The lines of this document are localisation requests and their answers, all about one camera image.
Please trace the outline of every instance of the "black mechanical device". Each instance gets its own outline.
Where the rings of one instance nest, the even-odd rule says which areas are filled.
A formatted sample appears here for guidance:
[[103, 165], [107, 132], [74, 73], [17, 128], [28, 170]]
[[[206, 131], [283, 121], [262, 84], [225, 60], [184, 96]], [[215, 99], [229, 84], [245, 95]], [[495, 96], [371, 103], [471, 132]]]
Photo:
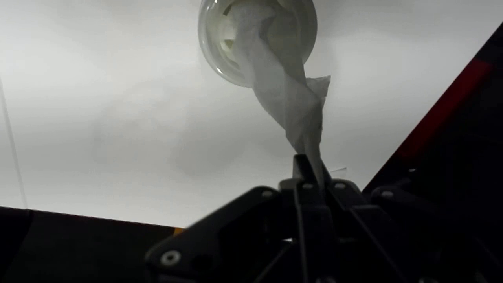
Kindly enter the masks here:
[[316, 186], [305, 156], [280, 191], [256, 187], [149, 250], [155, 283], [503, 282], [482, 222], [407, 194]]

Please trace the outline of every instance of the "white circular object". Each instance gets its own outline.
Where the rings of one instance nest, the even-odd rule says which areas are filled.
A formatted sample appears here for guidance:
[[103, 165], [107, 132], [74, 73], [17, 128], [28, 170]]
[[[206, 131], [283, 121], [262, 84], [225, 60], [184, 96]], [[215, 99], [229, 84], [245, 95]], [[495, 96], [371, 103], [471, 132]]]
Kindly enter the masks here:
[[[232, 52], [236, 38], [234, 22], [229, 11], [234, 3], [240, 0], [206, 0], [199, 14], [199, 44], [210, 68], [240, 87], [251, 87], [240, 74]], [[297, 22], [297, 35], [302, 62], [305, 63], [311, 55], [316, 41], [317, 22], [316, 11], [311, 0], [270, 0], [286, 13], [291, 13]]]

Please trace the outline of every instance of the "screw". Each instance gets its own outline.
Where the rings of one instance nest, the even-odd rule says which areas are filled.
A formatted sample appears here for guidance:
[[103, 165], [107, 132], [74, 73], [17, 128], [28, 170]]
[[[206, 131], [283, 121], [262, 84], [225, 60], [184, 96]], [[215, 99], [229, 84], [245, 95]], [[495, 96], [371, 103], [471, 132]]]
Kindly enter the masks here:
[[305, 183], [305, 184], [302, 186], [302, 189], [305, 189], [305, 191], [313, 191], [313, 189], [314, 189], [314, 186], [313, 186], [313, 184], [309, 184], [309, 183]]
[[333, 187], [335, 189], [346, 189], [346, 184], [344, 183], [336, 183]]
[[336, 283], [331, 277], [319, 277], [316, 283]]
[[383, 197], [383, 198], [393, 198], [393, 197], [394, 197], [394, 194], [393, 194], [393, 192], [390, 192], [390, 191], [385, 191], [385, 192], [382, 192], [382, 194], [380, 194], [380, 197]]
[[272, 195], [273, 195], [273, 194], [272, 194], [270, 191], [264, 191], [264, 192], [262, 192], [262, 197], [264, 197], [264, 198], [270, 198]]
[[160, 263], [163, 266], [176, 266], [181, 258], [182, 255], [177, 250], [170, 250], [162, 255]]

